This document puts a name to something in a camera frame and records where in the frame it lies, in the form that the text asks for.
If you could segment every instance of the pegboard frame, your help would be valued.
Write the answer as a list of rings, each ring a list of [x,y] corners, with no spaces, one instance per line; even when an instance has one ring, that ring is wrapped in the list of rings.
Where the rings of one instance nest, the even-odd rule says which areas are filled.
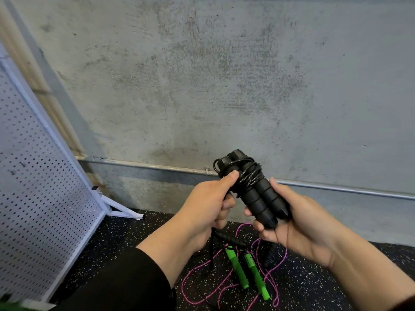
[[[127,217],[127,218],[135,218],[137,220],[143,219],[143,214],[138,214],[127,207],[111,200],[108,197],[103,196],[97,187],[94,187],[91,183],[90,179],[80,166],[79,162],[76,160],[75,156],[73,155],[70,148],[67,146],[65,140],[60,135],[59,131],[47,115],[46,111],[43,109],[42,105],[37,100],[36,96],[34,95],[32,89],[26,83],[26,80],[20,73],[19,69],[15,65],[14,61],[9,56],[8,52],[6,51],[5,47],[0,41],[0,64],[4,68],[5,72],[8,74],[9,78],[11,79],[13,85],[17,88],[19,93],[25,99],[27,105],[31,108],[34,112],[36,117],[39,119],[40,123],[45,128],[46,132],[50,135],[53,139],[57,147],[59,148],[60,152],[65,156],[67,161],[70,163],[71,167],[74,169],[76,174],[79,176],[80,180],[83,182],[85,187],[90,190],[91,194],[93,195],[94,199],[96,200],[97,204],[101,208],[101,212],[99,213],[98,217],[94,221],[94,223],[89,228],[88,232],[84,235],[81,242],[78,244],[68,261],[66,262],[65,266],[59,272],[53,283],[50,285],[49,289],[40,299],[41,302],[48,302],[50,298],[53,296],[55,291],[57,290],[60,283],[64,280],[66,274],[69,272],[70,268],[74,265],[77,258],[80,256],[82,250],[85,248],[86,244],[98,228],[99,224],[104,219],[105,215],[109,216],[120,216],[120,217]],[[118,209],[119,211],[113,211],[111,207]]]

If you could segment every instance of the person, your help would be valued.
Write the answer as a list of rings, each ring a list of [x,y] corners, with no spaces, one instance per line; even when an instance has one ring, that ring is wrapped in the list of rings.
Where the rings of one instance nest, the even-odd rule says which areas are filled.
[[[211,227],[223,228],[235,201],[229,188],[239,174],[195,186],[183,207],[136,248],[110,262],[89,283],[54,308],[65,310],[172,310],[171,287]],[[415,282],[369,242],[332,217],[312,198],[270,179],[293,215],[275,231],[254,221],[262,239],[328,268],[362,311],[415,310]],[[248,209],[245,215],[250,216]]]

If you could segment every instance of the person's right arm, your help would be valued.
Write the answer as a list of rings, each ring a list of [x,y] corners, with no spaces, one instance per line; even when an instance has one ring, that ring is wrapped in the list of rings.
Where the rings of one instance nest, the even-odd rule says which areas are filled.
[[[415,295],[415,282],[371,243],[341,224],[312,198],[270,179],[291,205],[293,219],[275,231],[254,227],[264,240],[325,266],[335,275],[354,305],[362,311],[387,311]]]

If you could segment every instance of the person's right hand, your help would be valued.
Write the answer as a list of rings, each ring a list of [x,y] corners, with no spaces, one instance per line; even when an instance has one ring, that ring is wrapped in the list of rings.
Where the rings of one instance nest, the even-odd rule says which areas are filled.
[[[269,180],[274,190],[290,204],[293,219],[279,223],[275,231],[265,230],[257,220],[254,228],[263,240],[280,243],[299,255],[322,266],[330,267],[334,261],[337,240],[348,228],[331,216],[310,197],[299,195],[286,185]],[[246,216],[252,216],[245,209]]]

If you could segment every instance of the metal pipe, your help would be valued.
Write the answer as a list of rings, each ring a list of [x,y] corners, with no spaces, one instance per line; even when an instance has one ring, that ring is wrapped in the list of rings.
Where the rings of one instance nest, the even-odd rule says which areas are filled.
[[[207,175],[207,176],[217,177],[217,173],[215,171],[210,171],[208,167],[206,167],[206,170],[201,170],[201,169],[145,164],[143,162],[132,162],[132,161],[123,161],[123,160],[115,160],[115,159],[107,159],[107,158],[99,158],[99,157],[84,157],[84,156],[76,156],[76,159],[78,161],[94,162],[94,163],[99,163],[99,164],[120,165],[120,166],[127,166],[127,167],[147,168],[147,169],[156,169],[156,170],[167,170],[167,171],[174,171],[174,172],[184,172],[184,173],[191,173],[191,174],[196,174],[196,175]],[[320,190],[366,194],[366,195],[373,195],[377,197],[401,198],[401,199],[415,201],[415,194],[411,194],[411,193],[401,193],[401,192],[383,191],[383,190],[375,190],[375,189],[364,189],[364,188],[357,188],[357,187],[346,187],[346,186],[335,185],[335,184],[314,183],[314,182],[286,180],[286,179],[276,179],[276,180],[278,181],[278,183],[290,185],[294,187],[305,187],[305,188],[320,189]]]

